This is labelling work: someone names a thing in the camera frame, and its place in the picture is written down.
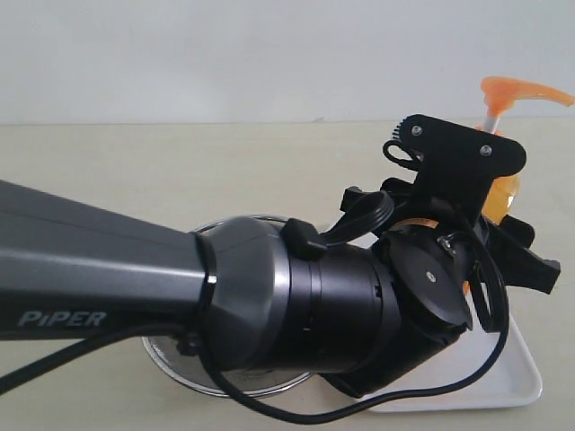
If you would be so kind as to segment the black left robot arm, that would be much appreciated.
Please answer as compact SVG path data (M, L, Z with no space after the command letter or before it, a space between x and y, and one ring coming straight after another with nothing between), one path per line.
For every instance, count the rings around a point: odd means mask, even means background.
M1 185L1 337L71 346L5 375L10 391L94 350L168 337L211 376L319 374L359 398L455 344L505 338L508 286L550 293L557 261L527 234L349 189L320 233L237 216L180 232L24 186Z

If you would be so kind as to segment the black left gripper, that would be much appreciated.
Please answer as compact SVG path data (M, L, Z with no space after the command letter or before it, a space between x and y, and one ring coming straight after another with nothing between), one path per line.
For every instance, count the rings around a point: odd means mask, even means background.
M386 386L457 342L474 318L498 331L499 271L506 286L549 295L562 268L530 250L535 228L512 215L486 223L488 251L452 207L402 206L370 249L330 248L323 328L333 362L323 379Z

